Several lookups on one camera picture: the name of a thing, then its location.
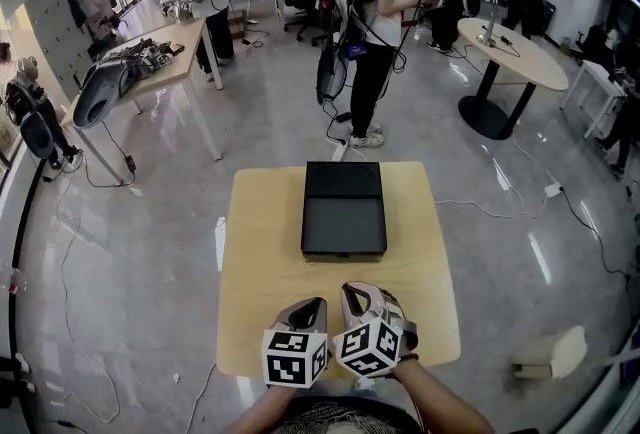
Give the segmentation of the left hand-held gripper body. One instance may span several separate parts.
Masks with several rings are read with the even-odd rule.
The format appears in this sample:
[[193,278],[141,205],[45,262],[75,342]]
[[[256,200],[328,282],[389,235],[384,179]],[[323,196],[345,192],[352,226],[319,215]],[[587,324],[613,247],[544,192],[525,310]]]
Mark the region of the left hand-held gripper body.
[[265,384],[309,389],[329,363],[328,334],[267,329],[263,333],[262,371]]

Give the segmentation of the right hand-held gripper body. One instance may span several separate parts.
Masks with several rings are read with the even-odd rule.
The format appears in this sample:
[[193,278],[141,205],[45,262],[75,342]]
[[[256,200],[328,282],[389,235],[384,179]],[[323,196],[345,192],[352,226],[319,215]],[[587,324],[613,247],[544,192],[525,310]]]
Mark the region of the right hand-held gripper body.
[[381,307],[368,308],[358,325],[333,337],[337,363],[357,377],[386,376],[399,362],[417,357],[416,324],[407,319],[395,296],[381,291]]

